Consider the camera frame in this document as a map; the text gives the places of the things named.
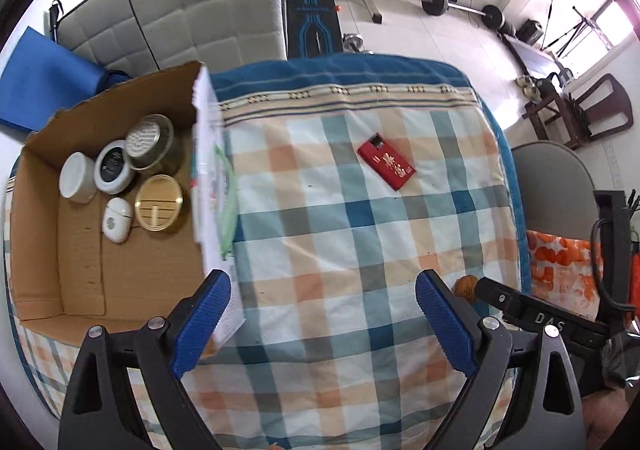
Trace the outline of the black white round container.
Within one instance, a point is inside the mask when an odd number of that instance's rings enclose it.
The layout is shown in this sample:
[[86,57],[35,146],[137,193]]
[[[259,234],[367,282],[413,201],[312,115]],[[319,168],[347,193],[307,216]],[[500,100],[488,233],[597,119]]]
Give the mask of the black white round container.
[[129,187],[136,173],[125,155],[124,140],[115,140],[103,147],[94,163],[93,180],[96,188],[107,195],[119,195]]

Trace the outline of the grey chair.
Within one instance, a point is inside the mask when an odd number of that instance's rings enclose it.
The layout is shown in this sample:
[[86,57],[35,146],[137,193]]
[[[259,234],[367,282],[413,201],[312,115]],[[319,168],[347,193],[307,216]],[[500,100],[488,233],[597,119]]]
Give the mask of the grey chair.
[[594,183],[564,145],[535,141],[512,150],[527,230],[588,240],[598,219]]

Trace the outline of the dark wooden chair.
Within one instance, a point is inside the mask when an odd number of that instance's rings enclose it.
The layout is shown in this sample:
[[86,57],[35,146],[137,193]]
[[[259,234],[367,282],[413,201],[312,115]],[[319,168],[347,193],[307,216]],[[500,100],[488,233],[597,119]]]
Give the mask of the dark wooden chair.
[[[617,135],[634,125],[634,110],[626,89],[611,74],[599,78],[578,98],[559,92],[549,78],[536,80],[540,101],[525,105],[524,119],[532,124],[538,140],[549,141],[547,125],[561,119],[568,133],[564,143],[571,150]],[[623,117],[624,122],[612,128],[593,132],[591,127],[610,118]]]

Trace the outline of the gold lid tin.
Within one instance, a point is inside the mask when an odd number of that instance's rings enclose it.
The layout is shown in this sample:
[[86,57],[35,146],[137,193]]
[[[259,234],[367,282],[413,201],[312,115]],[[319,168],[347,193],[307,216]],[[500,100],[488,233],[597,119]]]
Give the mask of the gold lid tin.
[[134,200],[134,214],[149,232],[168,232],[178,222],[183,207],[183,193],[178,181],[168,175],[146,179]]

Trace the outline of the white cardboard box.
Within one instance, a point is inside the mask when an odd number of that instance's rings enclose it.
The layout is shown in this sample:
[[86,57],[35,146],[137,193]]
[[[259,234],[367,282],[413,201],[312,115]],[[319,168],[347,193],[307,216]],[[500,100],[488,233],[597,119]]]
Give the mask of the white cardboard box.
[[27,138],[10,178],[8,284],[18,322],[79,346],[165,317],[206,277],[191,163],[190,62],[61,110]]

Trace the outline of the white earbud case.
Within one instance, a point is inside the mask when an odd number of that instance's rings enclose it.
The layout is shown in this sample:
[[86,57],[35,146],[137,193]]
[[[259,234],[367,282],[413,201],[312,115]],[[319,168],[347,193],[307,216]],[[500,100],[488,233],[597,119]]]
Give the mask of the white earbud case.
[[121,197],[113,197],[105,207],[102,233],[114,244],[122,244],[128,239],[132,222],[132,207]]

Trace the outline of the brown walnut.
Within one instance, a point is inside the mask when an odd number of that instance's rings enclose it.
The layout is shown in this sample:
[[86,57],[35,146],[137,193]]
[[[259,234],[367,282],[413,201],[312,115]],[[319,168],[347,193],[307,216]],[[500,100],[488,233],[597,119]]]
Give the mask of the brown walnut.
[[477,282],[478,277],[475,277],[475,275],[468,274],[460,277],[460,279],[454,283],[454,295],[473,305],[473,303],[476,302],[475,291]]

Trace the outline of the red cigarette pack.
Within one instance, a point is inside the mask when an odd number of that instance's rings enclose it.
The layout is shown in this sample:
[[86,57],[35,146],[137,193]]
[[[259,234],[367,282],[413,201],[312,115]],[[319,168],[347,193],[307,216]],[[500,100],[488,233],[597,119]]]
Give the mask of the red cigarette pack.
[[357,154],[394,191],[399,191],[416,173],[407,158],[379,133],[364,141]]

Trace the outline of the barbell on floor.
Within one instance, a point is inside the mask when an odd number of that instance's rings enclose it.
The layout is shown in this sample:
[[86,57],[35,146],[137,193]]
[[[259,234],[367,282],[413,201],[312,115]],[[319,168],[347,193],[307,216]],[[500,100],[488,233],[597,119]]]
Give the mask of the barbell on floor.
[[484,26],[499,34],[514,37],[515,28],[506,20],[503,12],[493,4],[486,4],[481,9],[464,6],[457,0],[421,0],[422,10],[429,16],[443,16],[448,10],[464,12],[480,18]]

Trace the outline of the steel tea strainer cup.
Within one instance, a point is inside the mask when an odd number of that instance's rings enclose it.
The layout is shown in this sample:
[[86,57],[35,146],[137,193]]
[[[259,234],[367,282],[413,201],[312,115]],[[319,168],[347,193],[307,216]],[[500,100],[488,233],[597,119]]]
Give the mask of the steel tea strainer cup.
[[176,173],[183,148],[172,121],[162,114],[144,116],[127,133],[125,157],[134,171],[145,176]]

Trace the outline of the grey padded sofa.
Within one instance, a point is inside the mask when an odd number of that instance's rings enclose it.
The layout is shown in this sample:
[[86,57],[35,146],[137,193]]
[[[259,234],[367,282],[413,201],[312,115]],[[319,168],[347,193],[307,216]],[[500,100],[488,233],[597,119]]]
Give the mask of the grey padded sofa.
[[81,58],[140,77],[199,61],[211,72],[284,60],[284,0],[84,0],[56,41]]

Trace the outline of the black blue weight bench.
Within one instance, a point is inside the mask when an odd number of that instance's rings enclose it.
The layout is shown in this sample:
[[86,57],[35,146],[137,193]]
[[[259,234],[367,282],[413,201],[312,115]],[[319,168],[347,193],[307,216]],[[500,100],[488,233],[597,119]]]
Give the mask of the black blue weight bench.
[[286,24],[289,58],[344,51],[335,0],[286,0]]

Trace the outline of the plaid blanket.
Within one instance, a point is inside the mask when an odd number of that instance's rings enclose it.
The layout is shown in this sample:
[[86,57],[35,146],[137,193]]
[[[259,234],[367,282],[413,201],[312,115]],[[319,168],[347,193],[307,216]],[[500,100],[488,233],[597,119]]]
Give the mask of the plaid blanket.
[[[433,269],[522,288],[509,145],[464,72],[335,54],[217,72],[233,173],[233,306],[243,324],[183,376],[226,449],[419,449],[463,378],[414,297]],[[416,173],[391,189],[357,154],[379,133]],[[79,346],[13,334],[62,412]]]

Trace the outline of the orange white patterned cloth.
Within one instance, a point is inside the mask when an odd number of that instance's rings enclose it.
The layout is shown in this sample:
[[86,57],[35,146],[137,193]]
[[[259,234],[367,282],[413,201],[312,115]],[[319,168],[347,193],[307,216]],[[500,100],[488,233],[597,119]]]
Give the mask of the orange white patterned cloth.
[[590,243],[534,230],[526,235],[533,295],[596,320],[600,298],[592,276]]

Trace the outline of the white round jar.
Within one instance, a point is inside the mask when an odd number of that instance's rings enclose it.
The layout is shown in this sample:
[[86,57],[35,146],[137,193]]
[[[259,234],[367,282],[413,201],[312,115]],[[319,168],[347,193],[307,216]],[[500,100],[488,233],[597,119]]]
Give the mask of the white round jar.
[[93,159],[81,152],[70,154],[58,177],[61,196],[77,204],[88,204],[96,194],[93,171]]

